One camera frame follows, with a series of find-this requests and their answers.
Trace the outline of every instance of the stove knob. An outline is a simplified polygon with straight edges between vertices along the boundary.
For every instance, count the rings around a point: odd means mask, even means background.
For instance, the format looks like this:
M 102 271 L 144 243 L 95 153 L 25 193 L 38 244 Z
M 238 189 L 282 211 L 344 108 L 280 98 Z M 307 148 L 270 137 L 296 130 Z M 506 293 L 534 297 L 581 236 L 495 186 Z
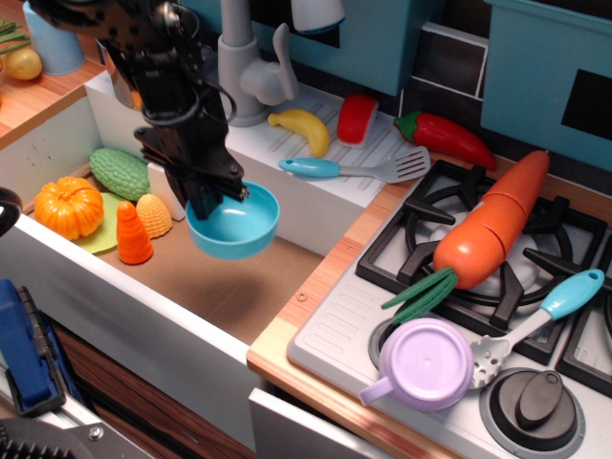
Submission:
M 518 371 L 493 384 L 492 420 L 517 445 L 554 451 L 574 439 L 579 427 L 577 407 L 558 373 Z
M 516 420 L 525 430 L 543 426 L 548 422 L 563 395 L 563 382 L 554 371 L 535 375 L 523 389 L 516 404 Z

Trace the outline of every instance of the blue spoon handle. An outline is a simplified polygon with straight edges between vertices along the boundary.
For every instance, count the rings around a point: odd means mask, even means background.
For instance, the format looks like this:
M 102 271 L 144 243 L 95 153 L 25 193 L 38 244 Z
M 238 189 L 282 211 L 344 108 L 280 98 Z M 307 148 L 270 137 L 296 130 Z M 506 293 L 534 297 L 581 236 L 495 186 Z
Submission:
M 601 270 L 587 270 L 574 274 L 558 284 L 542 301 L 553 320 L 572 314 L 591 299 L 603 285 L 605 274 Z
M 306 175 L 308 177 L 338 177 L 340 166 L 338 163 L 317 158 L 294 158 L 281 160 L 278 165 L 281 169 L 294 174 Z

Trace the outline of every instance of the spatula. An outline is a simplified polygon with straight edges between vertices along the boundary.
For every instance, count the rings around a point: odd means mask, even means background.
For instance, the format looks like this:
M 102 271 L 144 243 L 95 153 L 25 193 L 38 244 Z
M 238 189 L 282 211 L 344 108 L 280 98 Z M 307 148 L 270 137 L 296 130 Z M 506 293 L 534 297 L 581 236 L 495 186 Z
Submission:
M 513 347 L 550 320 L 568 316 L 581 308 L 600 289 L 604 274 L 588 270 L 575 274 L 558 284 L 542 301 L 539 309 L 505 337 L 486 335 L 470 345 L 474 355 L 474 374 L 470 389 L 479 389 L 490 383 Z
M 397 184 L 425 175 L 431 168 L 429 151 L 424 147 L 413 148 L 396 158 L 389 158 L 374 167 L 340 165 L 317 158 L 291 158 L 282 160 L 281 169 L 308 177 L 332 178 L 343 176 L 374 177 L 386 184 Z

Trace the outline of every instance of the toy pumpkin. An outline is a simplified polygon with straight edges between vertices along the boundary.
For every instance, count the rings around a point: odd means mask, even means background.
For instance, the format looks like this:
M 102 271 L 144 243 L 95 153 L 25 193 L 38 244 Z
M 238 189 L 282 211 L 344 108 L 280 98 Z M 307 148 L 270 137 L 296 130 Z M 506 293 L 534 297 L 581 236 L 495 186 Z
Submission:
M 85 179 L 64 177 L 44 185 L 36 195 L 34 219 L 74 241 L 90 235 L 102 223 L 102 195 Z

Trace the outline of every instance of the bitter melon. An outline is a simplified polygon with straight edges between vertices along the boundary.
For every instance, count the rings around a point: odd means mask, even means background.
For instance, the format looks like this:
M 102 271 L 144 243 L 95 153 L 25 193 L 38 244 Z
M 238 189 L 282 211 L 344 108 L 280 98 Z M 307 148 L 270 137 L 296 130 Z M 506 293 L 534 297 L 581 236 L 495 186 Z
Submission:
M 100 148 L 89 157 L 94 177 L 109 190 L 137 202 L 151 192 L 146 163 L 115 148 Z

